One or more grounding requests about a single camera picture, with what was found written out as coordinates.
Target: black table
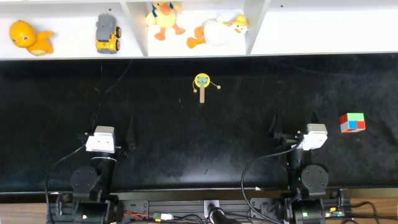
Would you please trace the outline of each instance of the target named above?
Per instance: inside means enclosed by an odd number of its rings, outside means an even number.
[[[304,131],[315,113],[328,140],[313,162],[329,187],[397,187],[398,55],[308,55],[0,62],[0,192],[43,192],[47,168],[80,146],[94,114],[125,135],[136,122],[138,148],[119,159],[113,192],[237,188],[244,166],[276,152],[267,137],[274,111],[284,131]],[[222,86],[192,92],[205,72]],[[367,130],[341,134],[339,117],[362,112]],[[79,152],[50,176],[70,190],[70,175],[90,163]],[[256,163],[248,187],[286,189],[285,156]]]

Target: blue square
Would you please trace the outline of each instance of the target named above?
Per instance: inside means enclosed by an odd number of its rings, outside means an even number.
[[[358,127],[357,127],[357,125],[356,125],[356,121],[348,121],[348,127],[350,128],[350,129],[357,129]]]

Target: wooden floor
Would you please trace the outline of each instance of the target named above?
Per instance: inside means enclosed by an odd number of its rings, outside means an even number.
[[[398,216],[398,198],[351,199],[352,204],[369,201],[375,204],[380,216]],[[355,214],[373,215],[370,205],[353,209]],[[47,209],[45,203],[5,203],[0,204],[0,224],[45,223]],[[374,219],[355,219],[359,224],[376,224]],[[327,221],[327,224],[340,224],[340,220]],[[382,224],[397,223],[393,220],[380,220]]]

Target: rubik's cube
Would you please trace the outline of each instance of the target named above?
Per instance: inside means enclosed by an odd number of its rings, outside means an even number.
[[[340,117],[340,128],[342,133],[352,133],[365,130],[365,118],[363,113],[344,114]]]

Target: red square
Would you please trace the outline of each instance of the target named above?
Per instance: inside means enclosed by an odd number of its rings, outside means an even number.
[[[366,129],[365,121],[357,121],[356,126],[358,129]]]
[[[340,117],[340,124],[344,124],[347,121],[348,121],[347,114],[344,114],[343,116]]]

